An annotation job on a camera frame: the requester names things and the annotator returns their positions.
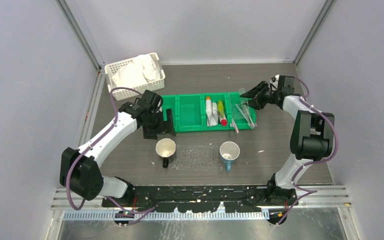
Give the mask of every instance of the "cup handle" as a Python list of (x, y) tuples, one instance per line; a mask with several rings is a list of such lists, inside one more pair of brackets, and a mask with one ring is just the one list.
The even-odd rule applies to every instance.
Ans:
[(162, 167), (164, 169), (168, 168), (169, 167), (169, 158), (168, 157), (163, 157), (162, 158)]
[(226, 169), (227, 172), (230, 173), (232, 170), (232, 163), (230, 161), (226, 162)]

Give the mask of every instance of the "black mug handle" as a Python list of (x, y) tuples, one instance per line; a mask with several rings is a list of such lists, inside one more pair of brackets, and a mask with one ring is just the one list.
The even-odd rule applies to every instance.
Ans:
[(162, 158), (162, 167), (164, 169), (168, 168), (169, 167), (169, 158), (168, 157), (163, 157)]

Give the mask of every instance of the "gray table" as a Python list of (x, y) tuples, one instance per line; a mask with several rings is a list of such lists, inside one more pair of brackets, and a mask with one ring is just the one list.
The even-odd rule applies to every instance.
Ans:
[(62, 221), (60, 240), (346, 240), (336, 208), (294, 208), (279, 228), (266, 220)]
[[(276, 74), (297, 75), (292, 63), (164, 65), (163, 69), (165, 88), (155, 91), (159, 95), (236, 92), (239, 88), (249, 90)], [(296, 82), (297, 92), (302, 93), (299, 86)], [(118, 101), (117, 104), (121, 106), (124, 102)], [(113, 117), (108, 89), (104, 85), (92, 134), (97, 134)], [(188, 132), (178, 133), (172, 138), (180, 148), (190, 148), (190, 154), (200, 154), (197, 152), (200, 150), (212, 151), (224, 141), (237, 143), (240, 156), (230, 173), (202, 167), (194, 169), (190, 162), (187, 167), (164, 169), (155, 153), (156, 141), (143, 139), (141, 129), (115, 148), (103, 163), (101, 173), (124, 178), (134, 185), (265, 184), (290, 155), (289, 141), (294, 120), (278, 107), (267, 105), (257, 112), (257, 125), (255, 129), (243, 130), (239, 134), (234, 131)], [(332, 179), (327, 166), (318, 164), (307, 170), (299, 183), (332, 184)]]

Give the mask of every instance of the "plastic tube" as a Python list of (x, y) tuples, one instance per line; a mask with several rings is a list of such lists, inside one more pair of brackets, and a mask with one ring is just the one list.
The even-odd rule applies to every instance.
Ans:
[(210, 126), (217, 125), (217, 122), (213, 117), (213, 103), (211, 102), (211, 97), (209, 96), (205, 98), (205, 114)]
[(219, 110), (217, 110), (217, 103), (213, 102), (211, 105), (212, 117), (214, 118), (216, 125), (219, 125)]
[(223, 127), (226, 127), (228, 125), (228, 120), (226, 119), (225, 106), (222, 100), (219, 100), (217, 102), (217, 109), (218, 109), (218, 119), (220, 120), (221, 125)]

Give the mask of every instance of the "green tray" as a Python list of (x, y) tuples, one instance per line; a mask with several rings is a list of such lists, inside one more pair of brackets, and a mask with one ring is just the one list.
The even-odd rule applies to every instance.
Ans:
[[(227, 126), (222, 126), (221, 124), (217, 126), (207, 126), (205, 111), (206, 97), (210, 97), (212, 102), (223, 101), (224, 113), (226, 114), (228, 122)], [(171, 109), (176, 133), (233, 130), (234, 128), (230, 126), (232, 122), (232, 110), (230, 106), (231, 103), (241, 103), (238, 92), (163, 95), (162, 99), (164, 120), (167, 120), (166, 109)], [(252, 121), (255, 123), (257, 119), (256, 111), (249, 108), (249, 112)], [(238, 129), (251, 129), (244, 118), (236, 120), (235, 123)]]

